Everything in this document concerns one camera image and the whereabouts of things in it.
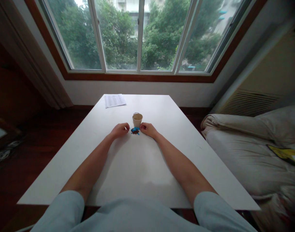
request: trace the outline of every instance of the glass pane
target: glass pane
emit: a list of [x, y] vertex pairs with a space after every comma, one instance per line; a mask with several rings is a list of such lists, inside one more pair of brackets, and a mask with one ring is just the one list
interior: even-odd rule
[[190, 2], [145, 0], [141, 70], [172, 70]]
[[137, 69], [139, 0], [95, 0], [107, 69]]
[[85, 0], [47, 0], [57, 35], [72, 69], [101, 70], [95, 34]]
[[242, 0], [203, 0], [180, 71], [204, 72]]

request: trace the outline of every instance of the sofa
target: sofa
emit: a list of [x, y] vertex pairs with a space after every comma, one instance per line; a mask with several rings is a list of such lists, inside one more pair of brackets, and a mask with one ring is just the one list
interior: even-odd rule
[[256, 200], [251, 212], [262, 231], [295, 227], [295, 165], [270, 146], [295, 150], [295, 106], [256, 117], [209, 114], [202, 134], [233, 175]]

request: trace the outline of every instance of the forearm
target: forearm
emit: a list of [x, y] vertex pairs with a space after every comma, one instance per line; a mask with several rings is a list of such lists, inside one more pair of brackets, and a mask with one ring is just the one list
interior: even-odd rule
[[155, 141], [159, 144], [172, 175], [184, 189], [192, 205], [200, 192], [216, 193], [197, 167], [165, 137], [158, 134]]
[[77, 191], [83, 196], [86, 202], [94, 184], [102, 172], [113, 141], [113, 136], [111, 134], [107, 135], [77, 168], [61, 192], [67, 190]]

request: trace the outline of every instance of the window frame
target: window frame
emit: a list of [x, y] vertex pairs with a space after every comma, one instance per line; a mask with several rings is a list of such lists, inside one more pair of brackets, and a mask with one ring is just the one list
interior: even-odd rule
[[109, 70], [107, 72], [106, 63], [103, 56], [103, 45], [101, 43], [101, 36], [99, 33], [99, 25], [97, 22], [96, 9], [93, 0], [88, 0], [89, 11], [91, 13], [92, 25], [95, 33], [99, 59], [101, 62], [102, 70], [72, 70], [67, 64], [68, 58], [62, 51], [64, 48], [56, 38], [55, 32], [52, 31], [51, 25], [48, 22], [47, 14], [45, 14], [41, 8], [38, 0], [25, 0], [25, 3], [35, 20], [37, 27], [45, 43], [47, 44], [53, 59], [55, 60], [63, 78], [65, 80], [85, 80], [85, 81], [139, 81], [139, 82], [195, 82], [195, 83], [213, 83], [227, 61], [235, 51], [236, 47], [244, 37], [245, 33], [253, 23], [254, 19], [261, 11], [267, 0], [251, 0], [248, 7], [244, 11], [241, 20], [237, 23], [237, 26], [233, 30], [230, 37], [227, 39], [223, 50], [221, 51], [218, 59], [214, 63], [210, 72], [192, 72], [192, 71], [179, 71], [180, 63], [185, 55], [187, 49], [187, 43], [185, 40], [189, 39], [192, 33], [194, 24], [190, 24], [191, 18], [200, 11], [200, 5], [202, 1], [191, 1], [189, 12], [186, 18], [183, 33], [180, 38], [180, 44], [176, 53], [173, 69], [171, 71], [143, 71], [141, 67], [141, 52], [142, 52], [142, 39], [143, 37], [143, 20], [144, 20], [144, 1], [139, 1], [139, 21], [142, 23], [138, 27], [138, 54], [137, 54], [137, 70]]

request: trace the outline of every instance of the person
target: person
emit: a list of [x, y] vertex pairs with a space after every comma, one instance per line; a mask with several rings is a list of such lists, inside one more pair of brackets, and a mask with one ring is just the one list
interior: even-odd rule
[[129, 131], [128, 123], [121, 123], [83, 161], [31, 231], [256, 231], [152, 124], [142, 123], [140, 130], [158, 143], [172, 175], [193, 206], [199, 225], [159, 202], [131, 198], [109, 202], [81, 222], [84, 205], [112, 142]]

